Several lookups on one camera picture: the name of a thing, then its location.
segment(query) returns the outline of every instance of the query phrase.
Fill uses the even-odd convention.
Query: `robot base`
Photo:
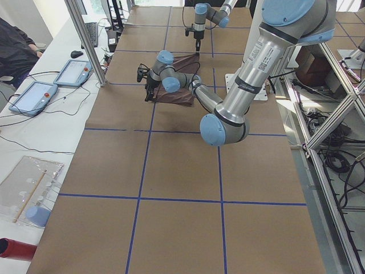
[[[227,93],[229,92],[230,89],[230,80],[232,79],[232,77],[235,77],[236,74],[226,74],[225,75],[225,80],[226,80],[226,90]],[[258,100],[258,101],[267,101],[267,94],[266,94],[266,90],[265,90],[265,84],[262,86],[260,92],[255,96],[254,100]]]

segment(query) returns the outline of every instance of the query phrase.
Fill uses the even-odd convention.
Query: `white desk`
[[[85,22],[91,22],[91,18],[84,17]],[[99,47],[95,49],[99,60],[104,56],[104,49],[107,49],[107,34],[102,27],[99,27]],[[60,33],[51,42],[46,52],[43,54],[38,63],[31,70],[31,74],[44,71],[60,71],[67,60],[70,58],[72,50],[80,49],[80,39],[76,33],[72,21],[69,19]],[[77,58],[87,60],[86,54]],[[36,75],[35,79],[52,83],[56,74]],[[18,91],[20,94],[33,81],[32,78],[26,79]],[[78,113],[74,116],[68,116],[63,113],[41,113],[34,119],[13,126],[2,127],[1,125],[20,122],[27,117],[16,115],[8,118],[0,118],[0,135],[6,139],[16,141],[26,147],[36,148],[37,150],[53,151],[71,151],[74,152],[79,143],[81,134],[84,129],[85,121],[88,118],[96,96],[99,92],[98,80],[95,75],[83,87],[90,91],[90,96],[82,103]],[[73,88],[60,88],[58,93],[52,99],[57,100],[70,93]],[[88,92],[82,88],[77,89],[73,94],[65,99],[46,107],[46,111],[63,110],[67,113],[75,113],[81,101],[88,95]],[[10,115],[8,106],[0,113],[0,116]],[[33,156],[41,159],[57,161],[64,164],[58,181],[62,182],[70,166],[73,155],[40,153],[25,150],[17,144],[0,139],[0,182],[11,172],[15,165],[20,161],[22,156]],[[32,228],[23,225],[9,223],[0,219],[0,238],[8,237],[14,240],[24,241],[26,243],[37,244],[43,233],[42,229]],[[11,259],[0,259],[0,273],[26,273],[29,262],[16,261]]]

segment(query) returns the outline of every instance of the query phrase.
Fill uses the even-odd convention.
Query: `keyboard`
[[[96,22],[90,22],[85,23],[86,30],[89,34],[90,41],[94,47],[98,46],[98,23]]]

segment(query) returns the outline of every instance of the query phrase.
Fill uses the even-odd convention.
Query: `red cylinder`
[[[2,238],[0,239],[0,257],[14,260],[31,261],[36,245],[26,244],[21,241]]]

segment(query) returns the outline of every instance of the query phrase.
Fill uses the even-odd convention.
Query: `brown cloth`
[[[185,55],[174,58],[172,63],[177,72],[198,74],[199,55]],[[165,91],[162,84],[156,88],[153,102],[180,104],[191,107],[194,102],[194,95],[186,88],[181,88],[177,92],[168,93]]]

